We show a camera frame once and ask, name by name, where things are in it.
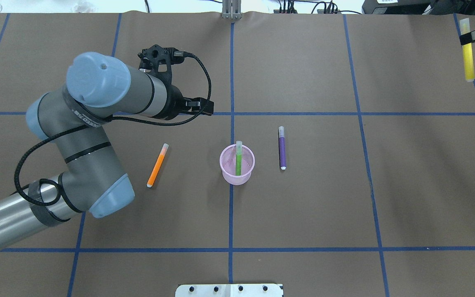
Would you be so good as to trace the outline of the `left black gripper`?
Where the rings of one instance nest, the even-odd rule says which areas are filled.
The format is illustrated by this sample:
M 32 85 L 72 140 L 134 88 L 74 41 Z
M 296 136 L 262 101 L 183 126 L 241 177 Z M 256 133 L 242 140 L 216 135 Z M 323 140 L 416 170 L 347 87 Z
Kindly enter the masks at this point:
M 211 100 L 196 97 L 184 98 L 182 92 L 174 85 L 166 86 L 167 101 L 164 107 L 164 120 L 173 120 L 186 111 L 190 116 L 212 116 L 214 103 Z

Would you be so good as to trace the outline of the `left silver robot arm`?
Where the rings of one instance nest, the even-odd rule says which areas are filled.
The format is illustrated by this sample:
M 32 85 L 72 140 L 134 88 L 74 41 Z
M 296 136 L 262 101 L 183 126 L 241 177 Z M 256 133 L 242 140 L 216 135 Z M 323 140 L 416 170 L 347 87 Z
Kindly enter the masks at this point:
M 97 52 L 75 57 L 66 82 L 43 94 L 25 114 L 40 142 L 18 161 L 15 192 L 0 201 L 0 250 L 90 211 L 102 218 L 134 201 L 134 190 L 103 126 L 126 120 L 156 126 L 183 125 L 211 116 L 212 83 L 193 53 L 155 45 L 138 53 L 138 68 Z M 207 97 L 187 98 L 172 83 L 172 65 L 194 59 L 207 79 Z M 27 185 L 20 180 L 27 158 L 54 143 L 67 171 Z

